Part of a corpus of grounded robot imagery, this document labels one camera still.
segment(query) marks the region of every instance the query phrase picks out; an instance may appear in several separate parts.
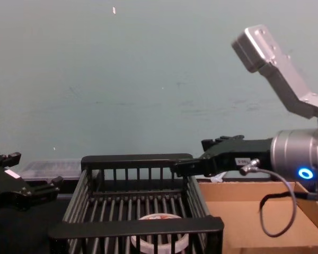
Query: wire rack basket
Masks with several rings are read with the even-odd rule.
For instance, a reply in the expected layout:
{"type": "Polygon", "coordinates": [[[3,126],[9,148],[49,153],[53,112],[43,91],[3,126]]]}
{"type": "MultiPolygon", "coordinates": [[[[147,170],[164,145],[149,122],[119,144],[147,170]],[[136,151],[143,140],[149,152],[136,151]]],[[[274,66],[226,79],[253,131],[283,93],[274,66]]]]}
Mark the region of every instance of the wire rack basket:
{"type": "Polygon", "coordinates": [[[87,156],[62,223],[49,231],[51,254],[142,253],[140,241],[169,244],[189,236],[179,253],[222,253],[223,222],[209,215],[194,177],[177,178],[170,167],[188,154],[87,156]],[[139,220],[153,213],[181,219],[139,220]]]}

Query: cardboard box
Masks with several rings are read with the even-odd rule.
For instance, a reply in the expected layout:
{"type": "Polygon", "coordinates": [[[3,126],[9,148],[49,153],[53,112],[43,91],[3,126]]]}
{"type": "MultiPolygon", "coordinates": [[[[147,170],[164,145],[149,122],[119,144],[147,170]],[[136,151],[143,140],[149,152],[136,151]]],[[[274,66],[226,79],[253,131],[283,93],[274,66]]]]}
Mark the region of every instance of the cardboard box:
{"type": "MultiPolygon", "coordinates": [[[[299,183],[294,191],[306,192],[299,183]]],[[[282,183],[200,183],[201,193],[213,216],[225,224],[223,254],[318,254],[318,203],[298,200],[296,220],[284,235],[270,238],[259,220],[259,202],[271,193],[286,191],[282,183]]],[[[266,228],[282,230],[290,220],[290,198],[271,199],[263,208],[266,228]]]]}

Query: white tape roll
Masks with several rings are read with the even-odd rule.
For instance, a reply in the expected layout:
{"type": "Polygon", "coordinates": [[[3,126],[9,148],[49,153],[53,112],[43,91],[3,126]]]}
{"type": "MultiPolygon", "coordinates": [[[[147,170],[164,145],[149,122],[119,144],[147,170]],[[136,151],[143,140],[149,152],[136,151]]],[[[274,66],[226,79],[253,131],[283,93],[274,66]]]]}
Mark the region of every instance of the white tape roll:
{"type": "MultiPolygon", "coordinates": [[[[144,217],[140,220],[158,220],[158,219],[181,219],[181,217],[169,213],[154,213],[144,217]]],[[[131,242],[136,247],[136,237],[131,236],[131,242]]],[[[181,239],[175,242],[175,253],[181,252],[189,245],[189,235],[185,234],[181,239]]],[[[140,239],[140,251],[145,254],[154,253],[154,245],[140,239]]],[[[171,243],[158,244],[158,254],[171,254],[171,243]]]]}

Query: blue led light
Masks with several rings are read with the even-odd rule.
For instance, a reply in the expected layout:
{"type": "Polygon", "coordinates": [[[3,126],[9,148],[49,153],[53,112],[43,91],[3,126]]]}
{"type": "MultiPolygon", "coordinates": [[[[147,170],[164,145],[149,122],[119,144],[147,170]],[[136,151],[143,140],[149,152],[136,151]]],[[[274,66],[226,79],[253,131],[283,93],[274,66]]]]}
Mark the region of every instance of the blue led light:
{"type": "Polygon", "coordinates": [[[298,174],[300,177],[304,178],[304,179],[311,179],[313,178],[313,173],[311,170],[309,170],[308,168],[301,168],[298,171],[298,174]]]}

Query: wall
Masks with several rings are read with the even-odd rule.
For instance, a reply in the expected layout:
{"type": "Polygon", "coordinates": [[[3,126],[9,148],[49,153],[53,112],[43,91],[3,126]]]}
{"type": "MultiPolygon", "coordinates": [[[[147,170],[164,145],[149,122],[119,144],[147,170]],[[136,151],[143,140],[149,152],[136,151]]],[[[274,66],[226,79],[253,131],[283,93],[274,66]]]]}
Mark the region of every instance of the wall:
{"type": "Polygon", "coordinates": [[[198,156],[202,139],[315,126],[232,50],[260,23],[318,92],[318,1],[0,0],[0,152],[198,156]]]}

